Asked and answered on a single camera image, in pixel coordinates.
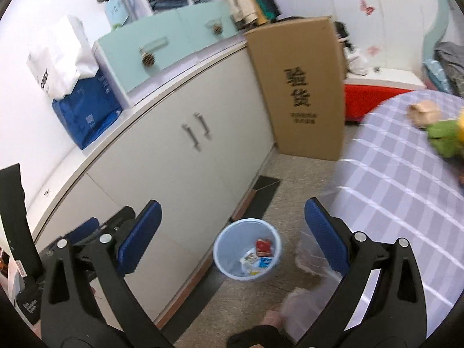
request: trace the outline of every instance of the pinecone-shaped knob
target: pinecone-shaped knob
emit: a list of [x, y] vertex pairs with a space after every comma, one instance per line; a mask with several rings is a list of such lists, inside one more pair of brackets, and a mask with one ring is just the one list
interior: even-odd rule
[[221, 35], [223, 31], [222, 25], [220, 23], [215, 23], [213, 26], [213, 31], [215, 35]]
[[152, 67], [155, 64], [155, 55], [144, 52], [142, 54], [142, 64], [144, 67]]

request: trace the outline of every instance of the light blue trash bin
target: light blue trash bin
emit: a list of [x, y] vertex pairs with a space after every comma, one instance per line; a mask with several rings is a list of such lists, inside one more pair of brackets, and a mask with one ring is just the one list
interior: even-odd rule
[[[243, 273], [240, 259], [252, 249], [258, 239], [272, 242], [274, 257], [265, 271], [257, 275]], [[230, 224], [216, 239], [213, 257], [216, 266], [227, 277], [239, 281], [257, 281], [269, 277], [282, 256], [282, 241], [277, 230], [257, 218], [245, 218]]]

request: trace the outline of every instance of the drawer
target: drawer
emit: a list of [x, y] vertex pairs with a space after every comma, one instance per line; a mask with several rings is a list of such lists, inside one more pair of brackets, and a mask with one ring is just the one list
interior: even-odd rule
[[[128, 93], [164, 68], [195, 52], [175, 10], [144, 17], [98, 39], [122, 89]], [[155, 63], [144, 66], [142, 53], [153, 54]]]
[[[200, 51], [237, 34], [225, 1], [185, 6], [177, 11], [188, 30], [195, 51]], [[222, 33], [214, 33], [216, 23], [221, 25]]]

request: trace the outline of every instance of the red wrapper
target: red wrapper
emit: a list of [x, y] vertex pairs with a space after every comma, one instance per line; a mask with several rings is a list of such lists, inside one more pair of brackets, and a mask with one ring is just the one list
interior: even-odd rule
[[271, 241], [268, 239], [258, 239], [256, 241], [256, 256], [258, 257], [273, 257], [271, 249]]

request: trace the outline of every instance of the plaid tablecloth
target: plaid tablecloth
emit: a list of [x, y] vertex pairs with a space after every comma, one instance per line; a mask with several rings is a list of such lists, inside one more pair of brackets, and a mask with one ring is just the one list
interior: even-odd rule
[[[463, 99], [436, 91], [414, 91], [389, 99], [366, 115], [357, 137], [337, 163], [332, 185], [320, 198], [332, 216], [352, 231], [364, 231], [380, 242], [405, 237], [411, 243], [422, 276], [430, 335], [464, 289], [464, 197], [458, 185], [459, 165], [437, 156], [426, 132], [411, 126], [407, 106], [435, 101], [443, 119], [458, 117]], [[303, 228], [298, 263], [317, 261], [309, 230]], [[335, 290], [327, 280], [315, 289], [328, 301]], [[364, 315], [375, 287], [373, 273], [349, 326]]]

